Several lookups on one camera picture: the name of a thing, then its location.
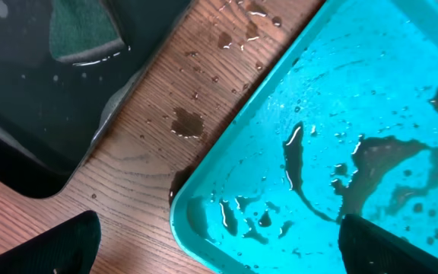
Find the green sponge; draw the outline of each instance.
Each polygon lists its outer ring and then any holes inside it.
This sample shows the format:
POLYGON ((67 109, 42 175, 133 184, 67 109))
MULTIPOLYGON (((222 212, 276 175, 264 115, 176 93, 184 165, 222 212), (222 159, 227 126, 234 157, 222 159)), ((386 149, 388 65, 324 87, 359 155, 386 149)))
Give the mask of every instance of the green sponge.
POLYGON ((125 48, 110 2, 52 0, 49 47, 60 62, 92 62, 125 48))

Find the black object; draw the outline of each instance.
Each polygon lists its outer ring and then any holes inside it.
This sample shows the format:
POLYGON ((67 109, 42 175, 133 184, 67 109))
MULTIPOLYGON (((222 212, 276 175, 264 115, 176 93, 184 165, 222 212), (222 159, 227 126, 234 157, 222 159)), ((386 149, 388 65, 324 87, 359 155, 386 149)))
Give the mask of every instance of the black object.
POLYGON ((0 181, 25 196, 64 187, 192 0, 113 4, 129 47, 67 64, 49 53, 52 0, 0 1, 0 181))
POLYGON ((358 215, 342 220, 339 249, 348 274, 438 274, 438 258, 358 215))
POLYGON ((0 255, 0 274, 87 274, 99 243, 99 218, 87 211, 0 255))

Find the turquoise tray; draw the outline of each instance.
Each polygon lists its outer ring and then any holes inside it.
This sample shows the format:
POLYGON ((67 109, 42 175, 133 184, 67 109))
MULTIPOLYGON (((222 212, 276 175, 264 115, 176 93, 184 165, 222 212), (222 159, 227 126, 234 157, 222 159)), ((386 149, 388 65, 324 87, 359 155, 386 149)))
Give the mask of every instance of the turquoise tray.
POLYGON ((345 273, 357 213, 438 256, 438 1, 330 0, 173 202, 215 272, 345 273))

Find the wooden table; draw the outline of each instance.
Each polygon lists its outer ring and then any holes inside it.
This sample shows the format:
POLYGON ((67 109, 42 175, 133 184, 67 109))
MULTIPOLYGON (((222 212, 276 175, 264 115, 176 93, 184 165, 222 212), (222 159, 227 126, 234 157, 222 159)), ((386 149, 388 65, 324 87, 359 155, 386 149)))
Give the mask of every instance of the wooden table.
POLYGON ((209 272, 170 233, 171 182, 200 162, 321 2, 259 0, 264 18, 246 12, 251 1, 200 0, 59 195, 28 199, 0 183, 0 253, 92 209, 102 226, 93 272, 209 272), (259 38, 247 42, 250 21, 259 38), (222 33, 232 37, 229 49, 219 48, 222 33), (200 138, 170 131, 177 107, 202 116, 200 138))

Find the wood grain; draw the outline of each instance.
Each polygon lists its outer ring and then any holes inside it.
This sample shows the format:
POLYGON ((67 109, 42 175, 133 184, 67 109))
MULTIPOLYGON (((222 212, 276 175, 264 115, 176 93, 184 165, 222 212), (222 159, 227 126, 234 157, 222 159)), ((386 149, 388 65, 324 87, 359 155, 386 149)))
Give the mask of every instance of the wood grain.
POLYGON ((0 183, 0 253, 92 209, 103 232, 94 273, 209 272, 186 256, 170 233, 170 182, 178 170, 204 157, 320 3, 260 1, 268 12, 262 18, 247 14, 249 1, 200 0, 59 195, 28 199, 0 183), (271 22, 274 16, 281 27, 271 22), (259 39, 244 42, 250 21, 258 26, 259 39), (233 38, 230 49, 217 46, 223 32, 233 38), (198 55, 187 56, 191 51, 198 55), (263 70, 257 62, 265 64, 263 70), (170 131, 176 107, 202 116, 200 139, 170 131))

